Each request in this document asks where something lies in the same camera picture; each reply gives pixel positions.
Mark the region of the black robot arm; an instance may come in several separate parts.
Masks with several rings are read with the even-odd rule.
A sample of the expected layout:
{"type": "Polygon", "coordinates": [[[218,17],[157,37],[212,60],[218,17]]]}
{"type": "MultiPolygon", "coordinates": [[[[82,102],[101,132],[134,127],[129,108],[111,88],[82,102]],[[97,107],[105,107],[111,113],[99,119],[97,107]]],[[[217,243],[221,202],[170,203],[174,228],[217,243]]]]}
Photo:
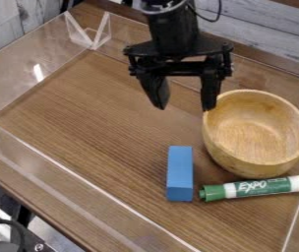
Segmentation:
{"type": "Polygon", "coordinates": [[[202,110],[216,108],[222,81],[233,76],[234,44],[200,31],[194,0],[141,0],[151,40],[129,45],[130,75],[139,80],[153,104],[166,109],[169,76],[200,77],[202,110]]]}

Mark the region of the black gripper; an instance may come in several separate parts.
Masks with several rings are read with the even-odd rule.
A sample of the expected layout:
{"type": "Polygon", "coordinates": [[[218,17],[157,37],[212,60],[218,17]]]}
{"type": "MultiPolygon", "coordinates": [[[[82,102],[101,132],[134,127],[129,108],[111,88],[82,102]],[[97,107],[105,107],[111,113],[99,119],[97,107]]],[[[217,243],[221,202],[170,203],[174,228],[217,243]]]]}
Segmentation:
{"type": "Polygon", "coordinates": [[[234,45],[200,31],[193,6],[146,7],[151,39],[125,47],[129,71],[153,105],[165,110],[171,97],[167,76],[201,76],[202,109],[217,106],[221,79],[233,75],[234,45]]]}

